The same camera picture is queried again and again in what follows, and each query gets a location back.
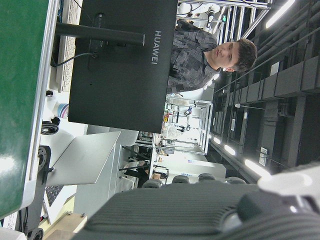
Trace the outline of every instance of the computer monitor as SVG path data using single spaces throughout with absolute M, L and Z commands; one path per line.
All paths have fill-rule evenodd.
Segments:
M 161 133 L 177 5 L 177 0 L 83 0 L 81 26 L 143 34 L 144 45 L 76 39 L 75 54 L 91 52 L 95 58 L 74 60 L 70 122 Z

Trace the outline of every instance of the short dark hair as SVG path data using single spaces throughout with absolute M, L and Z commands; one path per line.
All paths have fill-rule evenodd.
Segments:
M 234 70 L 237 72 L 244 72 L 250 69 L 256 62 L 258 51 L 257 47 L 252 41 L 245 38 L 240 38 L 239 43 L 239 60 L 234 65 Z

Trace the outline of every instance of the patterned shirt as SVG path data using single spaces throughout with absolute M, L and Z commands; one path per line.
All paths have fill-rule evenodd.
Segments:
M 220 70 L 214 70 L 207 63 L 204 52 L 215 47 L 217 42 L 209 32 L 175 31 L 167 94 L 197 90 L 212 80 Z

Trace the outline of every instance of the green surface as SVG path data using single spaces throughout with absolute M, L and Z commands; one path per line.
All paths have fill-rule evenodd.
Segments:
M 0 1 L 0 219 L 22 202 L 48 3 Z

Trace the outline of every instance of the monitor stand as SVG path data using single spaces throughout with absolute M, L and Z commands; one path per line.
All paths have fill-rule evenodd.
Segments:
M 58 36 L 69 36 L 90 40 L 112 41 L 119 44 L 131 44 L 136 46 L 145 45 L 145 34 L 143 33 L 67 24 L 61 22 L 56 23 L 55 34 Z

